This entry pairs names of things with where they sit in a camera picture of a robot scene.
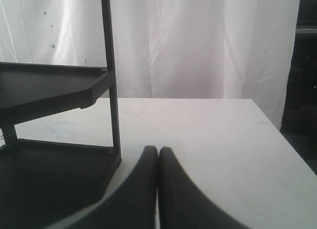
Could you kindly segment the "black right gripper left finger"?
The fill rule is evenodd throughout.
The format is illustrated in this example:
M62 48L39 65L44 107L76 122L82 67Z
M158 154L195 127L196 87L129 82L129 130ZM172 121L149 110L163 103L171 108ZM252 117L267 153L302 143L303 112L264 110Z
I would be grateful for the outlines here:
M52 229L154 229L158 150L146 146L132 172L104 202L92 211Z

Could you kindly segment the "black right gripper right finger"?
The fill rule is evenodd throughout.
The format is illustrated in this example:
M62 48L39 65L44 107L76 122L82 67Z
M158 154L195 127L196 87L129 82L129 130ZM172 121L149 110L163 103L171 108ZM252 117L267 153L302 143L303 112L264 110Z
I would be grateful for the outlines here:
M238 222L211 202L188 177L173 150L158 158L158 209L162 229L236 229Z

